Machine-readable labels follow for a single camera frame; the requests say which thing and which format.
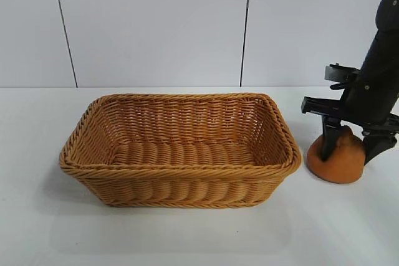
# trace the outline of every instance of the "woven basket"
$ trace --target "woven basket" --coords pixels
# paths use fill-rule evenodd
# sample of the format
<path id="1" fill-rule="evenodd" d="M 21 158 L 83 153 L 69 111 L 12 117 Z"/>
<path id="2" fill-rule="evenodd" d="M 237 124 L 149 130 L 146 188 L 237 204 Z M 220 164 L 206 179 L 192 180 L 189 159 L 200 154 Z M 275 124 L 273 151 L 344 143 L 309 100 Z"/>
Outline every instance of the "woven basket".
<path id="1" fill-rule="evenodd" d="M 111 206 L 247 207 L 300 165 L 276 104 L 255 93 L 94 101 L 60 167 Z"/>

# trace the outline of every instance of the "white table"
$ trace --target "white table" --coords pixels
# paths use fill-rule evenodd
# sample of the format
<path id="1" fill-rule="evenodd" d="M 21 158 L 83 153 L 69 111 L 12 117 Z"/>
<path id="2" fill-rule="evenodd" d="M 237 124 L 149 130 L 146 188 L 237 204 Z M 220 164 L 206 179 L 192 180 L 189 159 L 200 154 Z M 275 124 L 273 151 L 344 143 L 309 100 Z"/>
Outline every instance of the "white table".
<path id="1" fill-rule="evenodd" d="M 340 95 L 327 87 L 0 89 L 0 265 L 399 264 L 398 150 L 349 185 L 302 165 L 251 208 L 104 206 L 59 169 L 58 155 L 92 100 L 125 92 L 267 93 L 304 153 L 321 119 L 300 112 L 303 96 Z"/>

